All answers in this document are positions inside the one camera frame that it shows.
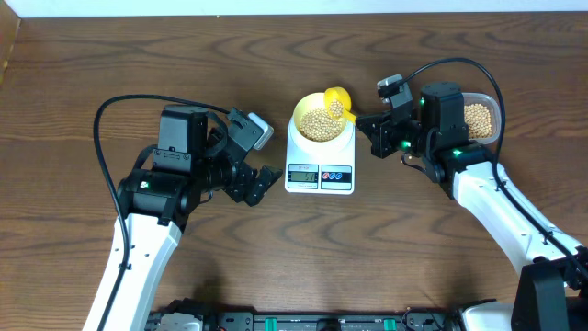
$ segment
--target white kitchen scale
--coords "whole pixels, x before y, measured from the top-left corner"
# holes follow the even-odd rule
[[[298,129],[302,115],[324,108],[324,93],[303,98],[288,125],[288,150],[284,181],[292,193],[351,194],[356,187],[356,127],[341,118],[341,134],[324,143],[305,138]]]

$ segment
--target black cable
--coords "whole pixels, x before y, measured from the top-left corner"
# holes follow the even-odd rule
[[[207,202],[210,202],[211,200],[212,200],[212,191],[209,192],[209,197],[206,200],[201,201],[199,204],[203,205]]]
[[[133,100],[133,99],[152,99],[152,100],[162,100],[162,101],[170,101],[175,102],[178,104],[189,105],[189,106],[196,106],[202,108],[208,108],[212,110],[216,110],[218,112],[228,114],[229,111],[219,108],[216,106],[211,106],[207,104],[203,104],[196,101],[185,100],[177,97],[165,97],[165,96],[157,96],[157,95],[126,95],[126,96],[119,96],[113,97],[107,101],[105,101],[102,106],[96,112],[96,117],[94,118],[94,147],[96,148],[96,156],[98,158],[98,163],[100,164],[100,168],[102,169],[102,174],[104,175],[104,179],[107,182],[108,190],[110,191],[110,196],[112,197],[112,201],[114,202],[114,207],[117,210],[117,215],[120,221],[120,230],[122,231],[122,242],[123,242],[123,254],[122,254],[122,261],[119,266],[119,274],[117,275],[117,279],[112,286],[112,292],[108,297],[107,305],[104,308],[104,313],[102,313],[102,318],[100,319],[100,324],[98,325],[98,331],[104,329],[104,325],[107,322],[108,315],[110,314],[110,309],[112,308],[112,303],[114,303],[114,299],[117,296],[117,292],[119,291],[120,283],[122,282],[122,277],[125,273],[125,270],[129,267],[129,233],[127,231],[127,225],[125,224],[125,217],[123,215],[122,209],[120,207],[120,201],[117,197],[117,189],[112,182],[112,177],[108,172],[107,163],[104,159],[104,154],[102,153],[102,146],[100,145],[100,118],[102,117],[102,113],[104,110],[110,106],[111,104],[123,100]]]
[[[141,169],[145,164],[145,161],[151,156],[151,153],[157,148],[156,144],[149,145],[139,153],[137,156],[137,160],[135,161],[135,165],[132,167],[133,169]]]
[[[426,134],[426,146],[424,148],[424,155],[426,156],[427,159],[431,160],[432,156],[431,156],[431,141],[432,141],[432,137],[433,137],[433,133],[439,131],[439,129],[437,127],[435,128],[431,128],[429,130],[429,132]]]
[[[535,220],[535,218],[533,218],[533,216],[525,208],[523,208],[523,206],[521,206],[518,203],[518,201],[515,199],[515,197],[513,197],[510,194],[508,189],[506,189],[504,187],[503,181],[498,176],[498,158],[500,156],[501,148],[503,147],[504,127],[506,126],[506,110],[504,108],[503,94],[500,91],[500,87],[498,86],[498,84],[496,83],[496,80],[494,79],[494,77],[492,77],[492,75],[490,74],[488,69],[486,69],[483,65],[481,65],[471,59],[467,59],[467,58],[441,59],[441,60],[433,61],[433,62],[426,64],[426,65],[420,67],[419,69],[415,70],[412,74],[409,74],[406,78],[399,81],[398,86],[402,86],[404,83],[407,83],[408,81],[410,81],[411,79],[413,79],[415,76],[417,76],[419,73],[423,72],[426,69],[429,69],[429,68],[434,67],[434,66],[441,64],[441,63],[454,63],[454,62],[468,63],[468,64],[471,64],[471,65],[475,66],[476,68],[480,69],[486,75],[486,77],[488,78],[488,80],[492,84],[492,87],[494,87],[494,91],[496,92],[496,96],[498,97],[498,104],[500,106],[500,114],[501,114],[502,118],[501,118],[501,128],[500,128],[500,132],[498,135],[498,142],[496,143],[496,151],[494,152],[494,158],[492,159],[492,174],[494,175],[494,180],[496,181],[497,190],[500,189],[503,192],[504,196],[514,205],[514,207],[521,214],[523,214],[523,216],[525,216],[529,220],[529,222],[531,224],[533,224],[533,226],[535,226],[535,228],[545,237],[546,240],[549,240],[556,248],[558,248],[558,250],[563,255],[565,255],[567,258],[569,258],[571,260],[571,263],[573,263],[573,265],[577,268],[577,271],[579,271],[582,274],[582,276],[586,280],[588,280],[588,271],[586,271],[586,269],[578,261],[578,259],[568,250],[568,248],[566,248],[562,243],[560,243],[560,241],[558,239],[556,239],[553,236],[553,232],[548,231],[543,226],[541,226],[541,224],[539,224],[539,222],[537,220]]]
[[[408,318],[408,314],[412,311],[413,309],[407,309],[406,312],[404,312],[404,314],[401,317],[401,323],[404,325],[404,328],[406,329],[406,331],[416,331],[413,328],[408,326],[408,321],[406,320]]]
[[[424,170],[424,169],[423,169],[421,166],[418,166],[418,165],[411,165],[411,164],[409,164],[409,163],[407,163],[407,162],[406,162],[406,160],[404,159],[404,156],[406,156],[406,155],[408,155],[408,154],[410,154],[410,152],[406,152],[406,153],[404,153],[404,154],[401,156],[401,162],[402,162],[402,164],[403,164],[403,165],[405,165],[405,166],[409,166],[409,167],[411,167],[411,168],[413,168],[413,169],[416,169],[416,170],[418,170],[418,171],[422,172],[423,174],[426,174],[425,170]]]

